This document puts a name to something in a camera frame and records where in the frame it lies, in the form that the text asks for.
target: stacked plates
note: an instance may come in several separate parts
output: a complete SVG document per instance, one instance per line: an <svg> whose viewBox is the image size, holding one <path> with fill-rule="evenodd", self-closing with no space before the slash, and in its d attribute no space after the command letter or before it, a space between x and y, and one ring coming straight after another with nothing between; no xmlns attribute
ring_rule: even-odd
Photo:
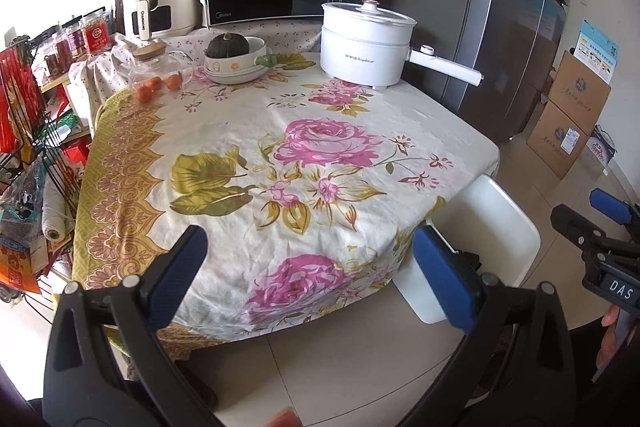
<svg viewBox="0 0 640 427"><path fill-rule="evenodd" d="M254 66L253 68L235 71L234 73L215 73L204 66L204 72L211 80L216 84L225 84L226 86L251 82L263 76L267 71L269 71L269 68L265 66Z"/></svg>

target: white chair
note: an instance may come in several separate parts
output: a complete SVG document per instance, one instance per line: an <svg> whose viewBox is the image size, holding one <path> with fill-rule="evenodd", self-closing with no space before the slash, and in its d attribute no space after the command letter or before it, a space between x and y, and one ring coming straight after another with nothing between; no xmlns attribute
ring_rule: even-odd
<svg viewBox="0 0 640 427"><path fill-rule="evenodd" d="M437 211L431 224L452 249L480 256L478 273L493 272L507 286L522 283L540 249L538 229L485 174ZM420 320L433 324L447 318L412 247L392 281Z"/></svg>

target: yellow border pattern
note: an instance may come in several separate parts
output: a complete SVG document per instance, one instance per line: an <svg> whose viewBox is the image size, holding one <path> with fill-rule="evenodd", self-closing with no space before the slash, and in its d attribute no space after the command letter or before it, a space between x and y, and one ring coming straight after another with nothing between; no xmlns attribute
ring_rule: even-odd
<svg viewBox="0 0 640 427"><path fill-rule="evenodd" d="M113 286L127 275L141 274L156 255L165 253L148 237L163 212L146 201L162 182L147 172L162 157L150 149L162 136L154 131L161 107L140 105L128 89L104 104L82 179L74 240L72 276L87 289ZM116 332L109 333L122 348ZM158 339L174 360L223 342L175 324L158 331Z"/></svg>

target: kabocha squash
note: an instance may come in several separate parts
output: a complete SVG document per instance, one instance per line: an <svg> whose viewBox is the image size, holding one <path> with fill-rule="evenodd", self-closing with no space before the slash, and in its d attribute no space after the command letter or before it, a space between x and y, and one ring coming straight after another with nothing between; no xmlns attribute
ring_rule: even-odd
<svg viewBox="0 0 640 427"><path fill-rule="evenodd" d="M207 46L209 58L231 58L246 55L249 42L239 33L225 33L215 37Z"/></svg>

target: ceramic bowl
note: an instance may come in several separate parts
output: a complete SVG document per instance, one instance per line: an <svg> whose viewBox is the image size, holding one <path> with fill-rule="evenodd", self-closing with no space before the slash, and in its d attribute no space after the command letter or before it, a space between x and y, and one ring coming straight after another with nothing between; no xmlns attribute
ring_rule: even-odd
<svg viewBox="0 0 640 427"><path fill-rule="evenodd" d="M212 71L207 70L205 67L205 74L213 80L216 84L223 84L225 86L233 86L234 84L244 84L245 82L251 82L263 76L269 68L264 66L254 66L248 70L239 71L236 74L215 74Z"/></svg>
<svg viewBox="0 0 640 427"><path fill-rule="evenodd" d="M205 57L204 63L207 70L213 74L234 74L249 70L257 66L255 59L267 55L267 47L264 41L258 37L247 37L249 52L238 57L209 58Z"/></svg>

